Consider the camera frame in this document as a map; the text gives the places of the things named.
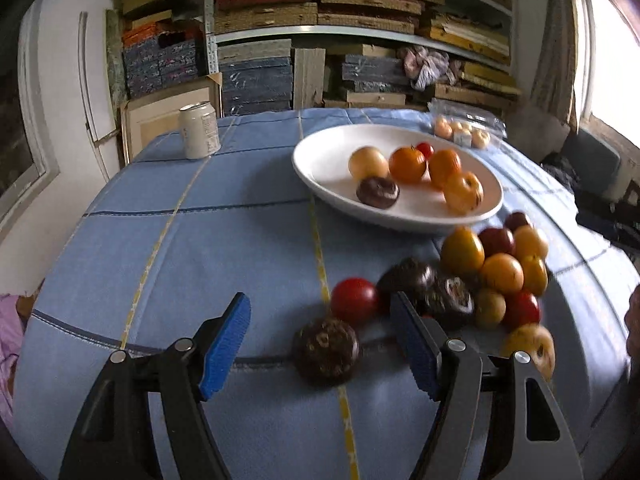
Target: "tablecloth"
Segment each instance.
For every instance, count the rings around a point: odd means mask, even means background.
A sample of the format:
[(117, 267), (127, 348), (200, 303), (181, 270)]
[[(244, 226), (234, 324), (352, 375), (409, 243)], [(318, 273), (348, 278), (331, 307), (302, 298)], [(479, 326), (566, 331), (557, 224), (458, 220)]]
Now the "tablecloth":
[[(344, 388), (307, 386), (289, 349), (294, 331), (326, 312), (323, 297), (335, 283), (348, 276), (375, 282), (409, 255), (435, 260), (442, 239), (344, 216), (313, 199), (290, 158), (301, 138), (331, 126), (373, 122), (427, 136), (431, 121), (413, 110), (374, 108), (224, 118), (222, 148), (203, 160), (184, 158), (178, 133), (153, 140), (96, 197), (35, 305), (15, 384), (14, 437), (27, 457), (56, 478), (110, 352), (123, 342), (133, 355), (164, 349), (242, 291), (252, 322), (223, 390), (204, 405), (232, 477), (408, 478), (436, 404), (417, 389), (388, 323), (360, 331), (364, 356)], [(524, 210), (551, 241), (542, 303), (558, 354), (553, 388), (588, 478), (587, 469), (617, 452), (598, 445), (597, 457), (585, 459), (603, 414), (621, 402), (623, 315), (638, 274), (622, 252), (576, 225), (571, 194), (536, 164), (504, 143), (470, 152), (504, 187), (500, 212), (475, 228)], [(462, 337), (483, 349), (496, 343), (495, 334), (473, 329)], [(483, 394), (466, 478), (477, 474), (489, 403)], [(176, 479), (157, 394), (150, 404), (164, 477)], [(624, 419), (621, 410), (617, 416)], [(623, 442), (628, 428), (609, 426)]]

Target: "person's hand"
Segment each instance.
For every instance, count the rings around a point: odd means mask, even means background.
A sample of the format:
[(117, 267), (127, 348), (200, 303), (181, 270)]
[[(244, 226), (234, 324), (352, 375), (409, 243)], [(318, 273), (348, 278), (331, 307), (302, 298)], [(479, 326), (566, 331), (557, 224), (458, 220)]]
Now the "person's hand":
[(629, 298), (629, 310), (625, 314), (625, 324), (629, 329), (626, 352), (633, 358), (640, 358), (640, 285)]

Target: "curtain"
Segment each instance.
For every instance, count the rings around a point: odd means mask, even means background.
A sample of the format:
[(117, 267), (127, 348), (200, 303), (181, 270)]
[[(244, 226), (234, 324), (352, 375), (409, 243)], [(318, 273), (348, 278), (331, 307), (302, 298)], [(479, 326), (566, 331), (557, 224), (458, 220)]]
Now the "curtain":
[(574, 80), (577, 66), (575, 0), (548, 0), (545, 32), (531, 101), (562, 124), (577, 126)]

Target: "fruit pile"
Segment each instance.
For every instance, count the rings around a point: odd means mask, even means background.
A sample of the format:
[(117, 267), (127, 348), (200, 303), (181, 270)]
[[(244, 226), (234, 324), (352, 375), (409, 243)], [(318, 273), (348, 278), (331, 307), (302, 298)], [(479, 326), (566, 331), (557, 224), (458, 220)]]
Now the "fruit pile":
[(455, 150), (434, 153), (428, 142), (398, 148), (389, 160), (377, 148), (364, 146), (351, 154), (349, 172), (358, 182), (358, 200), (378, 209), (389, 209), (398, 201), (399, 184), (420, 184), (425, 174), (431, 179), (431, 187), (444, 194), (447, 206), (455, 214), (470, 213), (484, 199), (478, 177), (462, 170)]
[(406, 258), (375, 285), (363, 278), (338, 283), (331, 294), (331, 316), (296, 333), (294, 364), (313, 384), (347, 381), (362, 353), (355, 328), (388, 314), (389, 295), (404, 292), (418, 314), (435, 318), (447, 332), (470, 324), (489, 330), (504, 325), (510, 333), (500, 354), (527, 352), (550, 380), (556, 352), (551, 334), (540, 325), (536, 299), (548, 283), (547, 253), (545, 234), (523, 212), (479, 235), (457, 228), (444, 241), (440, 270)]
[(491, 135), (488, 131), (475, 128), (465, 121), (447, 121), (447, 118), (443, 116), (436, 119), (433, 133), (441, 139), (451, 140), (460, 146), (477, 148), (478, 150), (486, 150), (491, 142)]

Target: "metal screw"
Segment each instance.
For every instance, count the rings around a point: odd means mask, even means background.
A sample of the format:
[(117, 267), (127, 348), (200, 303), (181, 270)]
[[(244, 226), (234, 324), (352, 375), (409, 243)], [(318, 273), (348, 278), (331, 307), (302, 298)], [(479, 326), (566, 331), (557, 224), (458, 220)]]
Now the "metal screw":
[(193, 348), (193, 341), (188, 337), (183, 337), (182, 339), (178, 339), (175, 342), (174, 348), (178, 352), (186, 352), (187, 350), (191, 350)]
[(460, 341), (460, 339), (449, 339), (447, 341), (447, 346), (454, 352), (463, 352), (466, 348), (465, 342)]
[(513, 357), (516, 359), (517, 362), (522, 363), (522, 364), (527, 364), (529, 361), (531, 361), (531, 357), (529, 354), (527, 354), (526, 352), (523, 352), (522, 350), (518, 350)]
[(114, 364), (118, 364), (124, 361), (127, 358), (127, 353), (123, 350), (116, 350), (109, 356), (109, 361)]

